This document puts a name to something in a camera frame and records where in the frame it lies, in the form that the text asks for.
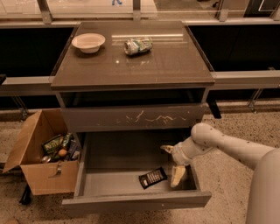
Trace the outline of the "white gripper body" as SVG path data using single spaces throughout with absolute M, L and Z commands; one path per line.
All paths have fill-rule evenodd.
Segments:
M 179 142 L 172 150 L 172 158 L 176 165 L 189 165 L 191 158 L 189 157 L 192 146 L 189 143 Z

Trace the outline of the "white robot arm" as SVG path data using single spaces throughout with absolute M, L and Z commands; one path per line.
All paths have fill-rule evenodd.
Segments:
M 171 186 L 175 187 L 193 158 L 216 148 L 253 170 L 246 224 L 280 224 L 280 149 L 227 136 L 197 123 L 183 142 L 161 147 L 172 155 Z

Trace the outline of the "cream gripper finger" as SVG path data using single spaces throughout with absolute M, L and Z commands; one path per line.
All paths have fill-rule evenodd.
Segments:
M 176 187 L 186 172 L 184 165 L 176 165 L 171 170 L 171 187 Z
M 160 148 L 166 151 L 169 154 L 172 154 L 173 146 L 172 145 L 161 145 Z

